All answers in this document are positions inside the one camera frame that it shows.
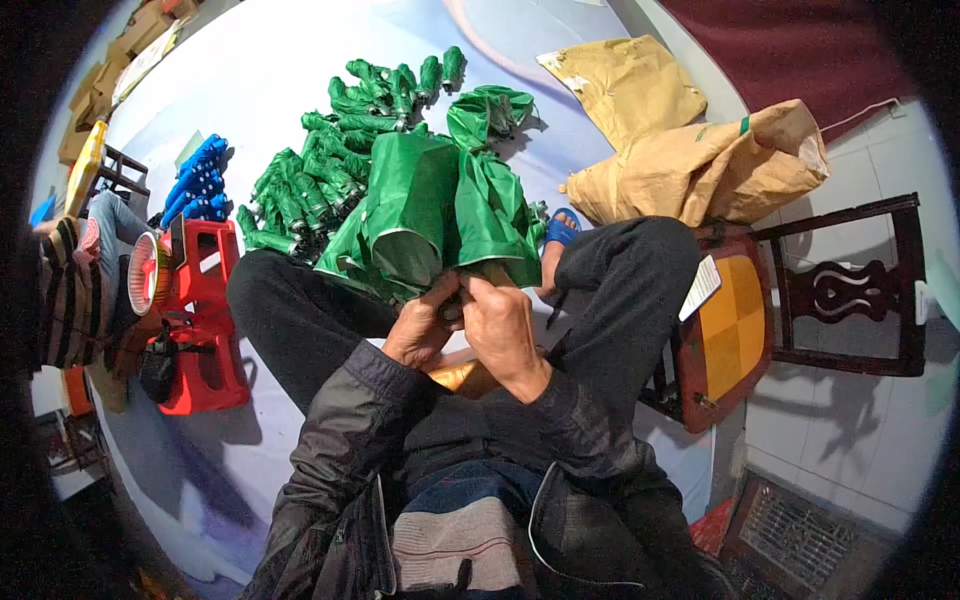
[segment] striped shirt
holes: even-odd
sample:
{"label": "striped shirt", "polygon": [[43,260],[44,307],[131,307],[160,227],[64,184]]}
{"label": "striped shirt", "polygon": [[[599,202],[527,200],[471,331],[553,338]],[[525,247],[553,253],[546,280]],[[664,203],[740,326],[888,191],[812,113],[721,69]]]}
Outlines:
{"label": "striped shirt", "polygon": [[79,241],[80,224],[70,216],[40,240],[38,358],[60,369],[89,365],[108,342],[110,282],[98,261],[74,252]]}

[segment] black bag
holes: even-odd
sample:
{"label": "black bag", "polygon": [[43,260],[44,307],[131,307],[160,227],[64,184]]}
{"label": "black bag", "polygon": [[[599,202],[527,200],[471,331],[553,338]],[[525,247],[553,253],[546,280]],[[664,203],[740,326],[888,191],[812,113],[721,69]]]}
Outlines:
{"label": "black bag", "polygon": [[143,350],[139,372],[140,386],[157,404],[170,399],[170,391],[177,377],[177,352],[216,352],[216,348],[174,342],[170,337],[170,322],[164,319],[161,325],[163,329],[160,334]]}

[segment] hand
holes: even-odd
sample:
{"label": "hand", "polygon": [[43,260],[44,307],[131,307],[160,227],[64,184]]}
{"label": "hand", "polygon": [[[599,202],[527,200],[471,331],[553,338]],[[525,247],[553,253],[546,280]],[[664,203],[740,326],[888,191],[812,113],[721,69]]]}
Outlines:
{"label": "hand", "polygon": [[43,223],[39,224],[34,228],[34,233],[36,233],[41,237],[47,237],[54,232],[54,230],[57,228],[57,223],[59,222],[60,222],[59,219],[44,221]]}
{"label": "hand", "polygon": [[460,275],[467,342],[508,392],[531,404],[550,383],[553,368],[534,344],[530,297],[505,276],[494,280],[503,283],[493,285],[477,275]]}
{"label": "hand", "polygon": [[383,353],[406,367],[424,369],[450,339],[450,334],[464,328],[459,318],[449,320],[449,315],[438,315],[441,305],[459,287],[456,274],[445,273],[433,289],[404,304],[383,343]]}

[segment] zipper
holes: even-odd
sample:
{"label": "zipper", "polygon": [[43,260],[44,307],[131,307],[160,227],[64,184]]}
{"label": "zipper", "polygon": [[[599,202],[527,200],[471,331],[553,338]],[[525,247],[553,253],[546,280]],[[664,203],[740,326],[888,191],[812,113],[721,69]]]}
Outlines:
{"label": "zipper", "polygon": [[534,496],[534,505],[530,510],[530,522],[527,523],[527,537],[530,539],[530,547],[533,548],[534,554],[537,555],[537,560],[540,561],[543,566],[547,567],[557,575],[565,577],[566,579],[571,579],[573,581],[585,584],[587,586],[593,586],[596,588],[607,587],[607,586],[634,586],[640,589],[646,589],[646,586],[639,582],[633,581],[611,581],[611,582],[602,582],[602,581],[593,581],[590,579],[584,579],[583,577],[576,577],[574,575],[567,575],[550,565],[544,558],[540,551],[537,549],[537,542],[534,540],[534,515],[537,514],[537,507],[540,504],[540,496],[543,494],[543,491],[546,489],[546,484],[550,480],[550,475],[553,473],[554,468],[557,466],[557,462],[554,461],[550,463],[550,467],[546,470],[546,474],[543,475],[543,481],[540,483],[540,487],[537,489],[537,495]]}
{"label": "zipper", "polygon": [[387,537],[387,510],[383,506],[383,485],[380,483],[380,475],[376,476],[376,510],[377,518],[380,521],[380,542],[387,551],[387,567],[390,571],[390,581],[388,589],[376,589],[373,592],[374,598],[384,598],[396,594],[396,569],[394,568],[394,556],[390,550],[390,539]]}

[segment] black pants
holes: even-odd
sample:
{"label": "black pants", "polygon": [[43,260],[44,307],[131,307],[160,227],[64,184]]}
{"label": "black pants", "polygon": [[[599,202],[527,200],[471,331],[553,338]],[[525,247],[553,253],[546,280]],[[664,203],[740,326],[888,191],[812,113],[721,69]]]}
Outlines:
{"label": "black pants", "polygon": [[[680,221],[635,219],[585,231],[565,249],[559,291],[594,292],[585,314],[548,360],[608,402],[632,427],[640,390],[653,373],[693,281],[699,251]],[[275,252],[248,252],[234,269],[228,301],[240,332],[305,414],[324,382],[363,338],[385,338],[390,305]],[[550,458],[535,423],[500,389],[479,401],[439,385],[433,412],[407,437],[396,467],[407,481],[480,456],[504,456],[543,471]]]}

